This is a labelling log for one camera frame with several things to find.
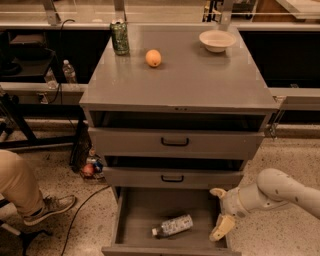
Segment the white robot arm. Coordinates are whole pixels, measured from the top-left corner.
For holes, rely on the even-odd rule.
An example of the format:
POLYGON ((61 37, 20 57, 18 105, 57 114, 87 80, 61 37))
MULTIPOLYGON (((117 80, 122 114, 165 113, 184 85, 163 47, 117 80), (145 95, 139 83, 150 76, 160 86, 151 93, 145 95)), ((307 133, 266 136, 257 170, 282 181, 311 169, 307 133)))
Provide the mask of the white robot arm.
POLYGON ((237 219, 255 210, 268 211, 295 204, 320 218, 320 191, 274 168, 262 170, 255 182, 244 187, 229 191, 213 188, 210 193, 219 198, 221 206, 221 213, 209 235, 212 242, 222 239, 234 228, 237 219))

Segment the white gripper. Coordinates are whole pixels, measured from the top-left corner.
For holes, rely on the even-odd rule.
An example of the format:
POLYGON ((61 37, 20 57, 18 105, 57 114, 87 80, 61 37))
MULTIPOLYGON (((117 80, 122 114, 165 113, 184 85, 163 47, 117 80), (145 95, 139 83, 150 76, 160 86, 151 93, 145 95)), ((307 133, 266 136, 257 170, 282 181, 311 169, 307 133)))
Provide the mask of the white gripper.
POLYGON ((239 187, 229 191, 225 191, 222 188, 212 188, 210 194, 220 199, 222 212, 228 214, 220 214, 218 216, 216 226, 209 235, 209 239, 216 242, 235 227, 235 218, 245 218, 249 215, 249 212, 243 202, 244 191, 239 187))

